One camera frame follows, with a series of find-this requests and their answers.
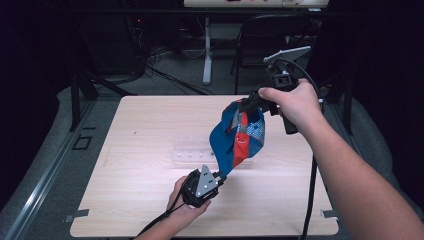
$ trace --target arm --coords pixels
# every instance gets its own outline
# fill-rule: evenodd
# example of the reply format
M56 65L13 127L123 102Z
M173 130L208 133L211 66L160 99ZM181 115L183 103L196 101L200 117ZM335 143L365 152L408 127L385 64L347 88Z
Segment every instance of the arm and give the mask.
M169 196L168 206L166 207L166 209L169 209L171 207L185 179L186 177L182 177L175 183L174 191ZM134 240L169 240L175 234L179 233L181 230L190 225L197 217L202 215L206 211L210 203L211 201L209 200L200 208L191 208L184 204L175 212L172 212L168 218L158 222L156 225L154 225L152 228L150 228ZM175 206L178 207L181 204L183 204L183 199L180 196Z
M305 137L340 218L354 239L424 239L424 225L402 196L331 128L305 79L291 92L263 88Z

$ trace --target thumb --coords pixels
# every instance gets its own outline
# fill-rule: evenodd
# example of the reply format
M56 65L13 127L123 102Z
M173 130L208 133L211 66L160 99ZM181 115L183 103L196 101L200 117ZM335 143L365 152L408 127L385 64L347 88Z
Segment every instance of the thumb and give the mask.
M280 102L283 98L285 98L287 94L286 92L282 92L275 88L268 88L268 87L260 88L258 93L261 98L275 102L275 103Z

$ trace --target black curtain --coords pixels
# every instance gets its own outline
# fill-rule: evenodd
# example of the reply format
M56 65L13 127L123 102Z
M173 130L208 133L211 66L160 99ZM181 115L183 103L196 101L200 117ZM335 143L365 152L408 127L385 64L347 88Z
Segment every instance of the black curtain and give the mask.
M421 9L417 2L330 1L330 12L369 17L324 20L307 71L320 84L352 77L353 96L386 139L402 190L424 208Z

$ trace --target gray metal part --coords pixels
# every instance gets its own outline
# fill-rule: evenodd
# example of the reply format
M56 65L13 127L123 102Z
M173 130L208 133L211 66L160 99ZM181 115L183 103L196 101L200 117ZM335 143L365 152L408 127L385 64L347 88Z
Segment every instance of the gray metal part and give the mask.
M196 197L203 196L205 193L218 187L218 182L215 180L208 166L203 165L200 172L200 179L197 185Z

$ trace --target forearm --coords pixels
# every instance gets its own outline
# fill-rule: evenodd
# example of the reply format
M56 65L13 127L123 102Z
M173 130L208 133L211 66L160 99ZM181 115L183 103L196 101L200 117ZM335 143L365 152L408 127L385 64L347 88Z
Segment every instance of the forearm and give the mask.
M169 240L179 232L178 229L170 219L165 219L155 224L134 240Z
M400 194L317 117L309 142L335 207L355 239L422 239L423 224Z

